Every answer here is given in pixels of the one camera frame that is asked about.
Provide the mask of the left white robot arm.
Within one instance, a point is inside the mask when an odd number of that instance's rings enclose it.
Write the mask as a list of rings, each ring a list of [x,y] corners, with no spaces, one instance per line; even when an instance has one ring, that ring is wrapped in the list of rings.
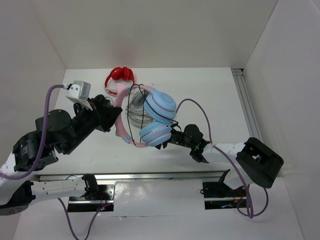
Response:
[[[63,109],[48,112],[47,132],[41,158],[31,177],[46,166],[58,162],[56,154],[71,154],[93,131],[109,132],[122,113],[121,107],[113,106],[103,95],[88,100],[92,110],[79,103],[73,105],[75,116]],[[32,168],[36,160],[44,118],[35,120],[36,130],[22,136],[13,146],[12,153],[0,171],[11,176],[21,176]],[[26,210],[30,205],[64,197],[80,197],[92,200],[100,195],[93,174],[84,174],[74,179],[50,183],[32,181],[29,176],[22,179],[0,179],[0,214],[10,216]]]

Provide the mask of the black headphones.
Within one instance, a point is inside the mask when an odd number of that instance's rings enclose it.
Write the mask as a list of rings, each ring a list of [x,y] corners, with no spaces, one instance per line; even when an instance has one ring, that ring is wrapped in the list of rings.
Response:
[[[114,101],[109,96],[104,96],[102,94],[97,95],[95,98],[95,101],[103,106],[113,107]]]

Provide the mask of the red white headphones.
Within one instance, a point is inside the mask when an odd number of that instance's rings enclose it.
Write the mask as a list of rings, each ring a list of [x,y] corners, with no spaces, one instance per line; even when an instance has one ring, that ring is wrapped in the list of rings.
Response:
[[[108,83],[110,82],[110,80],[115,81],[116,83],[118,81],[131,81],[132,85],[135,84],[135,76],[131,68],[123,66],[112,69],[104,81],[104,90],[108,95],[112,97],[116,97],[118,95],[118,91],[116,89],[111,89],[108,87]]]

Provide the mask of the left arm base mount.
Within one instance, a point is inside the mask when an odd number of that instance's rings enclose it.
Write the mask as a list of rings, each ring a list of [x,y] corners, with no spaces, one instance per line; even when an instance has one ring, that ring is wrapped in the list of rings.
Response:
[[[67,211],[69,213],[93,213],[99,210],[100,212],[113,212],[116,182],[111,180],[97,180],[98,192],[90,199],[71,196],[68,199]]]

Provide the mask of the aluminium rail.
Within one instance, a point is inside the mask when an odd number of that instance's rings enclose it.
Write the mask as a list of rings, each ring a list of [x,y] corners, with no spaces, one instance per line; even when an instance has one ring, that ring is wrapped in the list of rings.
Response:
[[[220,171],[185,171],[185,172],[152,172],[152,173],[118,173],[95,174],[97,181],[162,181],[162,180],[209,180],[218,181],[228,172]]]
[[[262,132],[250,98],[250,94],[245,82],[243,69],[232,68],[231,72],[238,92],[249,135],[251,137],[259,139],[261,142],[264,142]]]

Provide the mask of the aluminium rail right side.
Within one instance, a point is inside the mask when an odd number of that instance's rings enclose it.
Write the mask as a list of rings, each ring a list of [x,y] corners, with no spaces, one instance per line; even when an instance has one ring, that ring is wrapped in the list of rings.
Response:
[[[262,132],[250,98],[250,94],[245,82],[243,69],[232,68],[231,72],[238,92],[249,135],[251,137],[259,139],[261,142],[264,142]]]

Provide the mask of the pink blue cat-ear headphones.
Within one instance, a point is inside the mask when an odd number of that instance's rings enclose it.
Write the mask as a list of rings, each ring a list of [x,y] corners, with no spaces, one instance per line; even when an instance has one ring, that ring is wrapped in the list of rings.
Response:
[[[143,127],[139,131],[141,142],[136,142],[126,131],[122,117],[118,116],[115,121],[115,135],[122,138],[127,144],[134,145],[137,148],[156,147],[168,141],[172,134],[172,123],[176,117],[176,102],[165,92],[156,90],[147,85],[126,86],[123,83],[116,85],[117,96],[114,101],[115,107],[121,107],[123,100],[131,90],[139,88],[148,93],[144,101],[144,110],[153,119],[153,123]]]

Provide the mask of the aluminium rail front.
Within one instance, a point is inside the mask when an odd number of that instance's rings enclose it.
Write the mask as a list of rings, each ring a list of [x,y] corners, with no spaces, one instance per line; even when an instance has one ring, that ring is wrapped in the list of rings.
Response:
[[[152,172],[152,173],[118,173],[95,174],[97,181],[162,181],[162,180],[209,180],[218,181],[228,172],[220,171],[185,171],[185,172]]]

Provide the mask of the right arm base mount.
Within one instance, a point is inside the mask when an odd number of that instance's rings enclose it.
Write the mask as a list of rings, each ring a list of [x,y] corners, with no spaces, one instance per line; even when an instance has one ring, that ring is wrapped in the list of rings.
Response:
[[[206,210],[246,208],[247,194],[243,186],[231,189],[222,182],[203,182],[200,193]]]

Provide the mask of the grey white headphones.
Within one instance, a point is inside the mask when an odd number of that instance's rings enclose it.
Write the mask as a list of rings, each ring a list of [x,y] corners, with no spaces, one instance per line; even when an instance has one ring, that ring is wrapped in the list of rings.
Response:
[[[142,129],[155,121],[146,112],[144,103],[146,102],[146,97],[148,92],[145,90],[137,91],[133,97],[130,97],[129,103],[126,107],[126,114],[128,114],[128,119],[131,124],[135,127]]]

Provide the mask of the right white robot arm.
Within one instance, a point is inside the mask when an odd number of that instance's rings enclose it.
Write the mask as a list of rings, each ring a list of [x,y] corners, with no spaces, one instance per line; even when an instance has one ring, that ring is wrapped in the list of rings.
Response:
[[[198,163],[226,162],[239,170],[243,181],[270,189],[278,176],[284,160],[255,137],[233,144],[211,144],[204,139],[197,125],[188,124],[184,131],[171,129],[171,137],[156,146],[164,149],[168,144],[190,149],[189,155]]]

